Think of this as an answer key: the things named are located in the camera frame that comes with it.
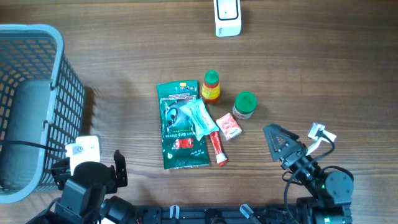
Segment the green lid jar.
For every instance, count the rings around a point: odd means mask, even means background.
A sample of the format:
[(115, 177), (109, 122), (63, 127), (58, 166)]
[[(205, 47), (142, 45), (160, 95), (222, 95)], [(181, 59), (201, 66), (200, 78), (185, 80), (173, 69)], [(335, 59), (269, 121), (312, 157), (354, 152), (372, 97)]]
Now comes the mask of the green lid jar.
[(256, 107), (256, 96), (248, 91), (241, 92), (235, 98), (233, 104), (233, 115), (238, 119), (249, 119)]

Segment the red white small box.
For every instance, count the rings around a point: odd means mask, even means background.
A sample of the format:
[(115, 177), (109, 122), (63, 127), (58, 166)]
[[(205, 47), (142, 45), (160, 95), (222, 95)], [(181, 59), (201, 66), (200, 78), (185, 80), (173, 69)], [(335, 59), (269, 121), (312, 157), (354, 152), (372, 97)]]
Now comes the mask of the red white small box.
[(227, 141), (239, 136), (242, 133), (241, 127), (233, 118), (231, 113), (228, 113), (217, 119), (216, 124), (218, 125), (219, 129), (221, 130)]

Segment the green glove packet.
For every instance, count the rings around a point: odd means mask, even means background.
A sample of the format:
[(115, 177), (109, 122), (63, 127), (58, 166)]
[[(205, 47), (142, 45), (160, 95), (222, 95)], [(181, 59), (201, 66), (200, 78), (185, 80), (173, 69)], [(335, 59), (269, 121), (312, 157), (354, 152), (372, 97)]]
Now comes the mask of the green glove packet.
[(198, 81), (184, 80), (157, 85), (164, 169), (207, 166), (210, 163), (204, 139), (195, 136), (195, 126), (181, 110), (198, 99)]

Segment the red sauce sachet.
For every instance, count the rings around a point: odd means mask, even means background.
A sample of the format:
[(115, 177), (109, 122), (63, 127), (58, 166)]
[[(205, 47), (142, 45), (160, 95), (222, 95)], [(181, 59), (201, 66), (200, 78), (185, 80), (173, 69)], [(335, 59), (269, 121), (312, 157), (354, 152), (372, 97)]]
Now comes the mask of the red sauce sachet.
[(224, 154), (219, 132), (212, 132), (210, 134), (210, 139), (215, 150), (217, 164), (219, 166), (225, 165), (228, 162), (228, 158)]

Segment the pale green wipes packet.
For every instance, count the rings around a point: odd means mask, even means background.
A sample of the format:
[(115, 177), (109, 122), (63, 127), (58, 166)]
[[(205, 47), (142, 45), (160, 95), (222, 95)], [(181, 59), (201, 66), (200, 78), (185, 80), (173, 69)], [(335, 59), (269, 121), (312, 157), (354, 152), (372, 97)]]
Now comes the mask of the pale green wipes packet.
[(181, 106), (180, 109), (191, 119), (195, 127), (194, 133), (198, 141), (200, 141), (203, 136), (219, 131), (219, 127), (208, 113), (202, 98), (189, 101), (186, 105)]

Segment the red yellow sauce bottle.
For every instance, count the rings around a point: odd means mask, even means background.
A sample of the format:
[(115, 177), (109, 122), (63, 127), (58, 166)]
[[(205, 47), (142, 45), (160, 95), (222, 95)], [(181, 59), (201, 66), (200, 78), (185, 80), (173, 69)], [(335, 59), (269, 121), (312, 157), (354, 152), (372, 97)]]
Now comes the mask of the red yellow sauce bottle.
[(217, 103), (221, 94), (220, 77), (215, 70), (209, 70), (205, 73), (204, 82), (201, 89), (201, 95), (207, 103)]

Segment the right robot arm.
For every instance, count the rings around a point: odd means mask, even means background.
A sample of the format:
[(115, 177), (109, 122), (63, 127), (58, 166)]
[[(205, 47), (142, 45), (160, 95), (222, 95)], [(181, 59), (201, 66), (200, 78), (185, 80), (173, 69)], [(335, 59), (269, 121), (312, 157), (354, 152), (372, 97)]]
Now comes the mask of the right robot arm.
[(274, 214), (279, 223), (352, 223), (353, 174), (338, 166), (320, 167), (318, 161), (335, 150), (336, 135), (321, 123), (313, 123), (307, 147), (300, 137), (278, 124), (264, 127), (273, 161), (280, 161), (290, 175), (284, 189), (284, 204)]

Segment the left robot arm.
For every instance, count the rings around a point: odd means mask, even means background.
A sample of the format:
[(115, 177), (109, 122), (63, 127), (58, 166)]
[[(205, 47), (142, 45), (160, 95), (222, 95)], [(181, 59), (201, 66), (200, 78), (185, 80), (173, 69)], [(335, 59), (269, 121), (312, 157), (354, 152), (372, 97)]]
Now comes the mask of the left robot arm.
[(68, 157), (53, 165), (52, 177), (62, 196), (29, 220), (41, 223), (137, 223), (137, 208), (115, 194), (127, 186), (125, 157), (117, 150), (113, 166), (100, 162), (82, 162), (72, 169)]

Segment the white barcode scanner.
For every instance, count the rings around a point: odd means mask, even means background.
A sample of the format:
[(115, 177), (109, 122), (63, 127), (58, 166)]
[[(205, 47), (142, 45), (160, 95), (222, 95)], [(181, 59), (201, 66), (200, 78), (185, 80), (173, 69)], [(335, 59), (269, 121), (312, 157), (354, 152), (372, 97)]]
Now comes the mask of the white barcode scanner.
[(214, 0), (215, 35), (217, 37), (233, 37), (241, 33), (241, 1)]

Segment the grey plastic basket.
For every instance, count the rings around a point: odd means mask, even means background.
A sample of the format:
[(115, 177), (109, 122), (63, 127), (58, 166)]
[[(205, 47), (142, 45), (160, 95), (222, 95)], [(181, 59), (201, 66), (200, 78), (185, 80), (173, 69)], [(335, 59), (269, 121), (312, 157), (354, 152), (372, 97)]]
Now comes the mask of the grey plastic basket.
[(45, 24), (1, 25), (1, 203), (56, 188), (51, 167), (81, 134), (85, 87)]

